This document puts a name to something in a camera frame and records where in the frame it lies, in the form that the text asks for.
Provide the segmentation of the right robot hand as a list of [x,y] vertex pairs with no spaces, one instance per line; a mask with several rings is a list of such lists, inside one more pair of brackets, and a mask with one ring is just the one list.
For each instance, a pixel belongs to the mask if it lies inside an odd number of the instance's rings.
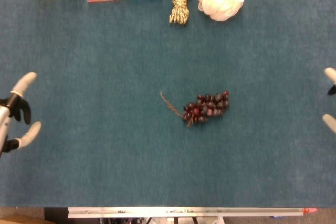
[[[336,69],[328,67],[324,70],[325,75],[332,81],[333,85],[328,91],[328,95],[332,96],[336,94]],[[336,118],[329,114],[324,114],[322,120],[328,126],[328,128],[336,134]]]

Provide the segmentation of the dark red grape bunch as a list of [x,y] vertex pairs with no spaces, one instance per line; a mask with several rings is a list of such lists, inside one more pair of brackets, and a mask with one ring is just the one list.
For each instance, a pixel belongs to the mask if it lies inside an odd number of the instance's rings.
[[196,101],[184,105],[181,113],[164,97],[163,91],[160,91],[162,101],[186,123],[187,127],[206,123],[211,118],[222,117],[229,108],[229,95],[228,90],[216,94],[198,94]]

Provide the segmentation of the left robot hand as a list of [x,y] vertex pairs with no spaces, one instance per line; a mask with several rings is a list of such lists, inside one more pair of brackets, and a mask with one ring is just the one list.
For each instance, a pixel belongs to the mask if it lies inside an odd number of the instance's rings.
[[[24,99],[26,90],[36,78],[37,73],[35,72],[25,74],[14,85],[11,95],[6,99],[0,99],[0,157],[3,153],[30,145],[41,129],[41,122],[31,123],[31,109],[29,103]],[[11,120],[15,119],[19,122],[21,118],[24,118],[24,122],[30,125],[30,129],[22,137],[10,140],[8,131]]]

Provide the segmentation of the silver aluminium frame rail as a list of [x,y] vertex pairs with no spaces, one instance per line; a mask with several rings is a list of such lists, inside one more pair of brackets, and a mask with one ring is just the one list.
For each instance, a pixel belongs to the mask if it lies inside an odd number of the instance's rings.
[[281,217],[303,216],[317,208],[244,207],[69,207],[68,218]]

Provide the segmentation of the teal blue table cloth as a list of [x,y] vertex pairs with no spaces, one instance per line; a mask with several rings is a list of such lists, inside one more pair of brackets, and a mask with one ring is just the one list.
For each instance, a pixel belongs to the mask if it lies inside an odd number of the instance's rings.
[[[0,0],[0,98],[34,71],[41,121],[0,157],[0,206],[336,207],[336,0],[245,0],[215,22],[188,0]],[[187,127],[198,94],[222,117]]]

